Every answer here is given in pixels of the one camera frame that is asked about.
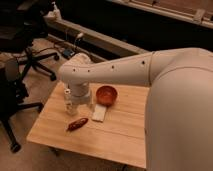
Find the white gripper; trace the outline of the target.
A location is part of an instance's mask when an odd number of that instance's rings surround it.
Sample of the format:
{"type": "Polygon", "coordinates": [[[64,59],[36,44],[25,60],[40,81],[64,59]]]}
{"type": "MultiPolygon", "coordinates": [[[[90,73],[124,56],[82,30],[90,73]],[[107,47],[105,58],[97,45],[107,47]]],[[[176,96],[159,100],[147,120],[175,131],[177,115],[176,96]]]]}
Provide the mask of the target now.
{"type": "Polygon", "coordinates": [[[89,104],[92,93],[88,83],[70,84],[70,100],[74,105],[89,104]]]}

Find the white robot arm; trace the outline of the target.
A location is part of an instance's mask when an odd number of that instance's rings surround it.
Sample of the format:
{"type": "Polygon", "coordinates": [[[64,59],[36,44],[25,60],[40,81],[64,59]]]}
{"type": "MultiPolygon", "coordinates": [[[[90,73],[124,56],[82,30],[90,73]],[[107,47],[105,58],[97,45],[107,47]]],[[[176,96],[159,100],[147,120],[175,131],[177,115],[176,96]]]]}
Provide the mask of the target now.
{"type": "Polygon", "coordinates": [[[91,83],[147,87],[147,171],[213,171],[213,52],[181,48],[101,63],[78,53],[59,77],[77,104],[91,83]]]}

